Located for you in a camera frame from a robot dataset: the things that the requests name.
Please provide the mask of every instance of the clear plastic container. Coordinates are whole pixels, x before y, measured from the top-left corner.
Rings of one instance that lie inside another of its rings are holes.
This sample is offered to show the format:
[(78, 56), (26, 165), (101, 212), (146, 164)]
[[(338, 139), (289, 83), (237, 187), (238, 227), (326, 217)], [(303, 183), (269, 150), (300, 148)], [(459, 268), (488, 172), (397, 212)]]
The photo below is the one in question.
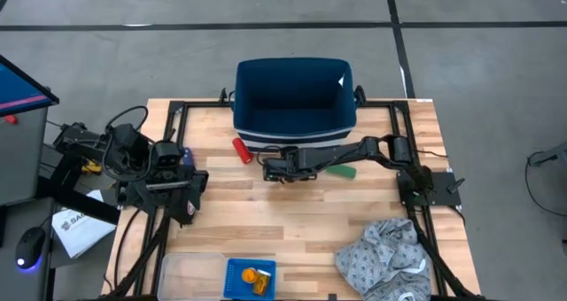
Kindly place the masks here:
[(222, 300), (226, 271), (220, 253), (169, 253), (161, 262), (158, 300)]

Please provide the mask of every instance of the blue screen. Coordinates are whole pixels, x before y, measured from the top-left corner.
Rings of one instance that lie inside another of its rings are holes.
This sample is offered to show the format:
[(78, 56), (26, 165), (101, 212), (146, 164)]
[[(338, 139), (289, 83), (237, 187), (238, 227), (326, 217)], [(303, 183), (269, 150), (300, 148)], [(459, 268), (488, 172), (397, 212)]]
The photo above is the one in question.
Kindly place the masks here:
[(50, 99), (32, 84), (0, 64), (0, 111), (17, 111), (23, 107), (46, 104)]

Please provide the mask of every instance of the black stand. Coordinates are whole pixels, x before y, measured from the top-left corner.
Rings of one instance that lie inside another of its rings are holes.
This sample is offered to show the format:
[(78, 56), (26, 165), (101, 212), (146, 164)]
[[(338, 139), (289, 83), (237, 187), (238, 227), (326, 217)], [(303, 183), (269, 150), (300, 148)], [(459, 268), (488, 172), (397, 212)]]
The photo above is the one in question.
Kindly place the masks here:
[(37, 181), (37, 196), (51, 197), (56, 203), (66, 208), (113, 225), (117, 225), (120, 218), (120, 211), (116, 207), (99, 202), (67, 187), (61, 187), (56, 182), (41, 176)]

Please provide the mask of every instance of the orange ball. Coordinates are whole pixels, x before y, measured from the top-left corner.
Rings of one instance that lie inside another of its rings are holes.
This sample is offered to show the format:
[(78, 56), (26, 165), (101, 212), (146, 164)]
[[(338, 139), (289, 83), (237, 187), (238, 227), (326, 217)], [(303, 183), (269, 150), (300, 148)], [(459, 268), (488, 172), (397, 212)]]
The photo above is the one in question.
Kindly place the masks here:
[(257, 278), (258, 274), (256, 274), (256, 269), (254, 268), (246, 268), (242, 272), (242, 280), (246, 283), (255, 283)]

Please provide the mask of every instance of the red object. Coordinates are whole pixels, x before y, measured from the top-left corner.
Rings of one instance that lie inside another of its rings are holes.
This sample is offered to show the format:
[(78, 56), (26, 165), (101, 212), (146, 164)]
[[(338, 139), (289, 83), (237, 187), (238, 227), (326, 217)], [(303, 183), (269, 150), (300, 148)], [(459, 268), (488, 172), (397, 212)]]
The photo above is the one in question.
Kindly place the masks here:
[(6, 115), (4, 116), (4, 120), (13, 125), (18, 124), (18, 118), (14, 115)]
[(238, 156), (242, 159), (242, 162), (248, 164), (252, 161), (252, 153), (248, 151), (246, 145), (240, 138), (235, 138), (232, 140), (234, 149), (237, 150)]

